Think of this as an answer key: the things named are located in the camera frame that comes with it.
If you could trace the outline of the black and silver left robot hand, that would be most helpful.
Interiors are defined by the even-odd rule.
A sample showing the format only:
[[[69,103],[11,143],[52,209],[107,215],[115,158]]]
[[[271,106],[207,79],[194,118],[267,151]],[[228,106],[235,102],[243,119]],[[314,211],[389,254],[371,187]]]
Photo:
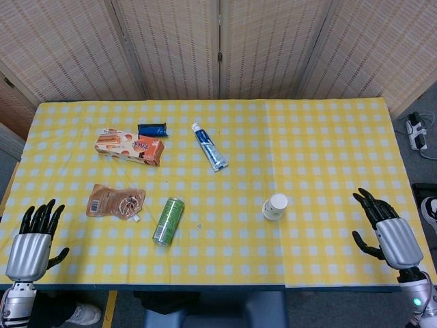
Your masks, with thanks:
[[[14,237],[5,274],[13,282],[36,282],[47,270],[61,263],[70,249],[50,257],[52,242],[65,206],[54,207],[55,200],[38,208],[30,206],[23,215],[18,234]]]

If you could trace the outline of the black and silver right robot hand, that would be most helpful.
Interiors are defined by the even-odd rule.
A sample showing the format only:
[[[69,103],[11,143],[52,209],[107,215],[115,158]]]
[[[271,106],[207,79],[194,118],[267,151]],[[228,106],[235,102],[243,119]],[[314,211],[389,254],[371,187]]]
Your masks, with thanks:
[[[369,246],[354,230],[352,237],[358,248],[385,261],[392,269],[416,271],[423,260],[423,252],[409,223],[388,202],[376,199],[363,188],[359,188],[352,196],[365,211],[379,242],[378,247]]]

